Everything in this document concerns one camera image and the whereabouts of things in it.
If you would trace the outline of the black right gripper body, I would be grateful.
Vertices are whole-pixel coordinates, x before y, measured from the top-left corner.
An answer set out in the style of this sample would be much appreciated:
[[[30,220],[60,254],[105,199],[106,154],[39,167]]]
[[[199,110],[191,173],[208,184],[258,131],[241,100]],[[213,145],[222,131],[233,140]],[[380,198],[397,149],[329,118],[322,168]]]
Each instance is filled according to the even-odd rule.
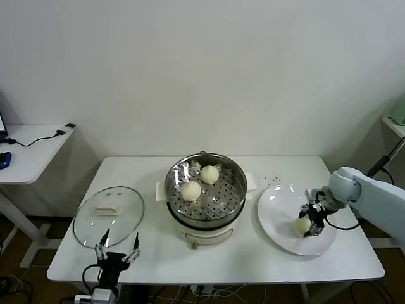
[[[324,227],[326,210],[322,203],[311,202],[308,204],[308,217],[315,227]]]

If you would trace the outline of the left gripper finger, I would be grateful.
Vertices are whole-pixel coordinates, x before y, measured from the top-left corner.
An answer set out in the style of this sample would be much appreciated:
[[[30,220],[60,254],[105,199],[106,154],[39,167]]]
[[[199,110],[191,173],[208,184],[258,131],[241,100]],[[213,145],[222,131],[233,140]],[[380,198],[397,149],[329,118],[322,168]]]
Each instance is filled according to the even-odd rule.
[[[140,255],[139,233],[136,234],[132,251],[127,254],[122,261],[127,264],[132,264]]]
[[[109,229],[107,229],[106,233],[102,236],[100,239],[99,243],[95,245],[95,252],[96,252],[96,257],[98,260],[106,260],[107,254],[106,254],[106,247],[105,244],[108,240],[108,235],[109,235]]]

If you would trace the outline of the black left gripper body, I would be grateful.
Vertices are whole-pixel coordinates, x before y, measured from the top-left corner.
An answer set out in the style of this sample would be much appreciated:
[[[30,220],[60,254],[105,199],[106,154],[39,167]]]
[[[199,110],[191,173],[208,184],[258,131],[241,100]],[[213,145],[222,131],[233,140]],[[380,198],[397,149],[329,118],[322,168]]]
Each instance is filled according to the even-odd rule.
[[[97,265],[101,269],[100,287],[117,287],[120,273],[129,268],[126,259],[126,254],[115,252],[107,252],[97,259]]]

